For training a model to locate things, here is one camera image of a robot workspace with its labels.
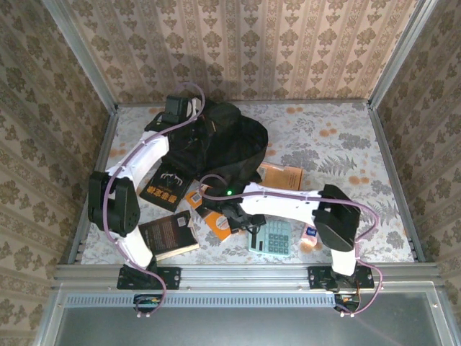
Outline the orange book with round sticker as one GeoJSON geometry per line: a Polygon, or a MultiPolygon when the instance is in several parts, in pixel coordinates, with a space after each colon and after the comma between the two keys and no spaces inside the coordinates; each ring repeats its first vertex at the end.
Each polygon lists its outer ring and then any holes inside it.
{"type": "Polygon", "coordinates": [[[184,201],[190,209],[195,233],[200,243],[208,242],[217,246],[244,235],[241,229],[232,230],[228,219],[223,214],[203,205],[200,188],[192,186],[186,193],[184,201]]]}

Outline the black fabric backpack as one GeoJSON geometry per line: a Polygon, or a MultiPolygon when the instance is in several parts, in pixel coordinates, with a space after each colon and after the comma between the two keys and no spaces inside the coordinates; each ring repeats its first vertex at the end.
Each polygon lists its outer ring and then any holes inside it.
{"type": "Polygon", "coordinates": [[[257,169],[266,154],[267,129],[231,103],[206,102],[198,119],[170,139],[162,161],[197,180],[210,175],[205,184],[216,195],[224,190],[240,194],[248,183],[261,182],[257,169]],[[215,133],[207,132],[208,120],[215,133]]]}

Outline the teal desk calculator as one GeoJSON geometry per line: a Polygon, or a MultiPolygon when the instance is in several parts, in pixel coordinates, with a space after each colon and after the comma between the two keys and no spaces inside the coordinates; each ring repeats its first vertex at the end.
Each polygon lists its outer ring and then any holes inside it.
{"type": "Polygon", "coordinates": [[[258,230],[249,233],[248,250],[258,254],[288,257],[291,238],[289,222],[268,220],[258,230]]]}

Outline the thick orange paperback book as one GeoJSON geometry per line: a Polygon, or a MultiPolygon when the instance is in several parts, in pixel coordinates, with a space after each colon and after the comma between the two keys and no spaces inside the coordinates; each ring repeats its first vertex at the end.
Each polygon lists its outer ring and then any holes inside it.
{"type": "Polygon", "coordinates": [[[303,169],[262,162],[258,167],[261,185],[282,190],[301,190],[303,169]]]}

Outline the dark brown paperback book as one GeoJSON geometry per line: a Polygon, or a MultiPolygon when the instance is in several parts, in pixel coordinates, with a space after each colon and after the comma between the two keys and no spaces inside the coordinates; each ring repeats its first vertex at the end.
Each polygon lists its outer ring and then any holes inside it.
{"type": "Polygon", "coordinates": [[[141,224],[139,230],[157,261],[200,248],[188,210],[141,224]]]}

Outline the black book with gold print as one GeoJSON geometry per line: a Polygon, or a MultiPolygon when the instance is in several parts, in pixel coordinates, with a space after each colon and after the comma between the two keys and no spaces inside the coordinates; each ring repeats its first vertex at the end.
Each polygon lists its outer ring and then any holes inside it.
{"type": "Polygon", "coordinates": [[[193,177],[162,163],[140,193],[140,198],[169,212],[175,212],[193,177]]]}

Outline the grey metal panel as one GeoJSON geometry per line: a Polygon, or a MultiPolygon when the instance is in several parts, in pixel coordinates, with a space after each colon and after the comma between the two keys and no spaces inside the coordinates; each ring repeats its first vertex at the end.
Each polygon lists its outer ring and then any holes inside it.
{"type": "Polygon", "coordinates": [[[362,318],[331,309],[69,309],[56,346],[442,346],[423,312],[362,318]]]}

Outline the aluminium front frame rail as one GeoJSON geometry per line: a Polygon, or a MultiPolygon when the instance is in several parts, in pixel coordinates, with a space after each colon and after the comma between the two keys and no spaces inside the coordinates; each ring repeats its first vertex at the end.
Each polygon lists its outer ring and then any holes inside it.
{"type": "MultiPolygon", "coordinates": [[[[442,288],[433,263],[383,263],[383,291],[407,287],[442,288]]],[[[120,265],[60,265],[51,283],[53,290],[114,292],[120,265]]],[[[309,291],[308,265],[183,265],[180,292],[304,293],[309,291]]]]}

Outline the aluminium back rail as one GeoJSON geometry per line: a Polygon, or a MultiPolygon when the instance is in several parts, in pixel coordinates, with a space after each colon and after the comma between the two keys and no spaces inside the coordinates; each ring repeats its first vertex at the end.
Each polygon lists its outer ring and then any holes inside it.
{"type": "MultiPolygon", "coordinates": [[[[367,99],[278,99],[278,100],[230,100],[226,101],[235,105],[310,105],[310,104],[366,104],[367,99]]],[[[118,108],[123,107],[163,107],[166,101],[150,103],[119,103],[118,108]]]]}

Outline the aluminium side rail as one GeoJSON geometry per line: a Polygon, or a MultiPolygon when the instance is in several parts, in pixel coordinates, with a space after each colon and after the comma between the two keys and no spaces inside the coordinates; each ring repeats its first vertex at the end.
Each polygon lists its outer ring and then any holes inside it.
{"type": "Polygon", "coordinates": [[[416,227],[414,226],[408,203],[406,202],[404,191],[400,183],[397,170],[395,168],[392,154],[390,152],[390,148],[385,137],[385,132],[383,130],[378,112],[374,107],[371,107],[370,105],[367,105],[367,109],[380,148],[382,159],[384,161],[384,165],[388,173],[390,186],[393,189],[395,202],[398,206],[398,210],[400,213],[400,219],[402,220],[404,229],[407,233],[408,243],[411,245],[412,248],[414,261],[425,262],[426,258],[424,256],[421,242],[419,241],[416,227]]]}
{"type": "MultiPolygon", "coordinates": [[[[99,155],[96,160],[95,169],[97,171],[104,171],[109,158],[109,152],[112,146],[113,139],[117,128],[119,114],[117,109],[110,115],[107,128],[104,134],[102,145],[99,150],[99,155]]],[[[76,232],[68,253],[67,260],[64,262],[67,265],[74,265],[79,263],[81,258],[81,248],[84,247],[91,223],[88,218],[88,206],[89,196],[86,196],[86,200],[79,218],[79,222],[76,227],[76,232]]]]}

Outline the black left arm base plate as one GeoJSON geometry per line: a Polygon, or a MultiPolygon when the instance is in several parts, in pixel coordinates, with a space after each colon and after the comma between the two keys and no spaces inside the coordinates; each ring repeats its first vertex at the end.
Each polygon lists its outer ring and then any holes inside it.
{"type": "MultiPolygon", "coordinates": [[[[180,267],[158,267],[157,276],[169,290],[178,290],[182,269],[180,267]]],[[[162,290],[162,285],[153,276],[123,265],[120,268],[117,289],[119,290],[162,290]]]]}

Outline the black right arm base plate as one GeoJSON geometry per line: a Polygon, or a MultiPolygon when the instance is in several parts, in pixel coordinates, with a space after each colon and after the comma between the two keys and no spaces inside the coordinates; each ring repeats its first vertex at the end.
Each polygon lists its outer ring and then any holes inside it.
{"type": "Polygon", "coordinates": [[[340,291],[343,289],[371,289],[375,287],[370,268],[358,265],[351,276],[338,274],[330,266],[311,266],[308,268],[310,289],[340,291]]]}

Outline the aluminium frame post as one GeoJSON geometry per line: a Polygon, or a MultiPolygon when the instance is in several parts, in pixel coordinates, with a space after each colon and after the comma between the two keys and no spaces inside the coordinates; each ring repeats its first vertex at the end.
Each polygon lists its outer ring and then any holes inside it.
{"type": "Polygon", "coordinates": [[[386,92],[389,90],[394,78],[405,62],[408,54],[421,34],[426,22],[439,0],[418,0],[408,23],[397,41],[395,49],[386,63],[380,78],[369,98],[371,109],[377,109],[386,92]]]}
{"type": "Polygon", "coordinates": [[[117,112],[117,102],[103,77],[101,69],[80,33],[76,20],[71,14],[67,0],[42,0],[51,17],[62,32],[68,46],[88,77],[106,110],[113,116],[117,112]]]}

